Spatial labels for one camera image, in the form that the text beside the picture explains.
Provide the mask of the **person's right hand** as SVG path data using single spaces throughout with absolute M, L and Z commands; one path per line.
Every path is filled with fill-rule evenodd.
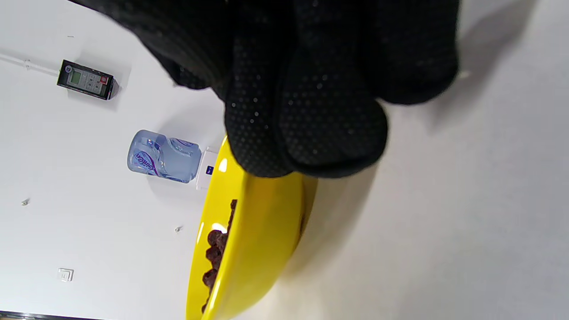
M 388 140 L 378 100 L 422 104 L 459 69 L 459 0 L 78 0 L 129 30 L 176 85 L 212 89 L 249 174 L 341 178 Z

